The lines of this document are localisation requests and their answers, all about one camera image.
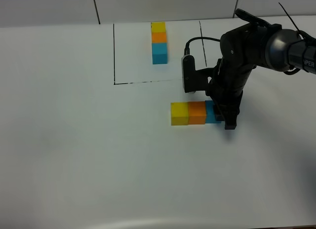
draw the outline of stack of cubes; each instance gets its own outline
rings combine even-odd
[[[171,103],[171,125],[215,124],[213,101]]]
[[[153,65],[168,63],[166,24],[152,23]]]

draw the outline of white table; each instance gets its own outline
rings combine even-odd
[[[315,36],[316,17],[302,19],[298,25]],[[216,38],[240,24],[201,21],[203,35]],[[148,25],[115,25],[116,81],[134,82],[121,85],[114,85],[112,25],[0,29],[0,222],[33,229],[315,224],[316,76],[257,68],[230,135],[216,125],[172,127],[171,102],[207,100],[185,94],[181,80],[179,59],[199,23],[167,23],[166,79],[148,65],[146,48],[127,58],[141,40],[136,32],[148,41]],[[207,44],[213,66],[218,44]],[[192,43],[198,68],[201,49]]]

